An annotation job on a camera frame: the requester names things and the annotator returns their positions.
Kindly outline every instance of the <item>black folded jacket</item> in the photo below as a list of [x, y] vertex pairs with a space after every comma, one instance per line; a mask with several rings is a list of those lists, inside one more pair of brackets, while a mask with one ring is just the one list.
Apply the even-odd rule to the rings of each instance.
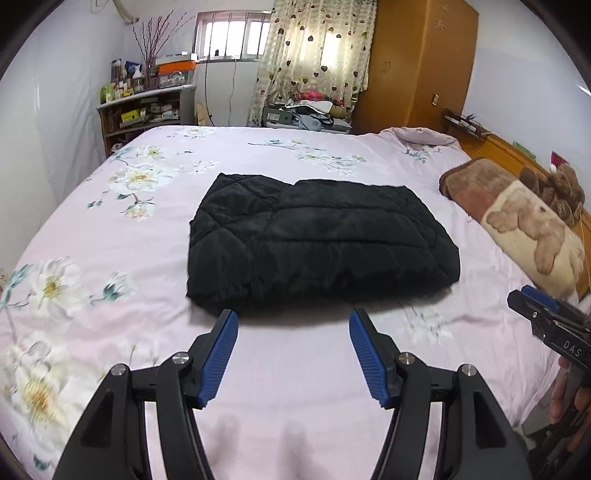
[[457, 247], [406, 187], [220, 174], [191, 221], [187, 295], [212, 313], [432, 293]]

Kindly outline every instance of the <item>curtain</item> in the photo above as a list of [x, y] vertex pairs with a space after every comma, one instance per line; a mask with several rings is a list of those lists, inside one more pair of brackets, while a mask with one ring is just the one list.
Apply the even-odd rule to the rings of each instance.
[[249, 125], [266, 103], [320, 92], [351, 112], [367, 89], [377, 0], [276, 0], [251, 103]]

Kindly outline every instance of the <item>wooden wardrobe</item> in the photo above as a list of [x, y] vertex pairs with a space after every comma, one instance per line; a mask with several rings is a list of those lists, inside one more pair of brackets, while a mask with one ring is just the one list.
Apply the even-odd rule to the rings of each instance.
[[353, 132], [444, 131], [442, 111], [464, 107], [477, 33], [478, 12], [463, 0], [378, 0], [369, 87], [353, 111]]

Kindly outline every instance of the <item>floral bedsheet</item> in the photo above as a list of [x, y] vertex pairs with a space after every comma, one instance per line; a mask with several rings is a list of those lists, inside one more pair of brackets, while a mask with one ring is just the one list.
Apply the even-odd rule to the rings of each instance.
[[[0, 297], [0, 430], [35, 479], [49, 479], [85, 405], [115, 363], [157, 365], [213, 319], [186, 299], [189, 221], [220, 172], [293, 183], [406, 185], [460, 249], [462, 274], [436, 297], [363, 305], [378, 330], [430, 365], [475, 364], [512, 423], [556, 376], [556, 356], [510, 311], [528, 283], [476, 222], [439, 194], [467, 160], [428, 129], [353, 137], [255, 128], [159, 127], [112, 155], [33, 239]], [[348, 338], [354, 306], [242, 318], [218, 397], [197, 414], [219, 479], [369, 478], [389, 423]], [[153, 477], [164, 479], [154, 409]], [[440, 414], [421, 478], [432, 478]]]

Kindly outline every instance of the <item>metal screw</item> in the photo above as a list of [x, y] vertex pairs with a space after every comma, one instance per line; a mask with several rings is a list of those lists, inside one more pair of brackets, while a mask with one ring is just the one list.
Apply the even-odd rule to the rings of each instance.
[[476, 369], [476, 367], [474, 365], [465, 364], [465, 365], [462, 365], [462, 373], [464, 375], [467, 375], [468, 377], [473, 377], [474, 375], [476, 375], [478, 373], [478, 370]]
[[177, 365], [186, 364], [189, 361], [189, 354], [187, 352], [177, 352], [173, 355], [173, 362]]
[[416, 357], [409, 352], [402, 352], [400, 355], [398, 355], [398, 360], [404, 365], [411, 365], [416, 360]]
[[113, 367], [111, 368], [111, 375], [114, 375], [116, 377], [120, 377], [126, 371], [127, 371], [127, 367], [124, 364], [113, 365]]

